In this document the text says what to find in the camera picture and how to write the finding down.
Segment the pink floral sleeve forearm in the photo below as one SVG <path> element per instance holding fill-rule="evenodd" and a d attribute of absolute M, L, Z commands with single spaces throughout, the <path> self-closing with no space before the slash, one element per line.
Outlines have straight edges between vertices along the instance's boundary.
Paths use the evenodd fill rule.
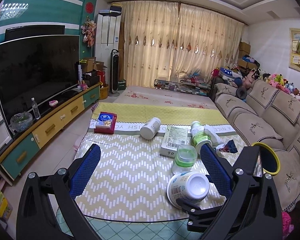
<path fill-rule="evenodd" d="M 287 236 L 293 231 L 294 225 L 292 224 L 292 218 L 287 212 L 282 213 L 282 239 L 286 239 Z"/>

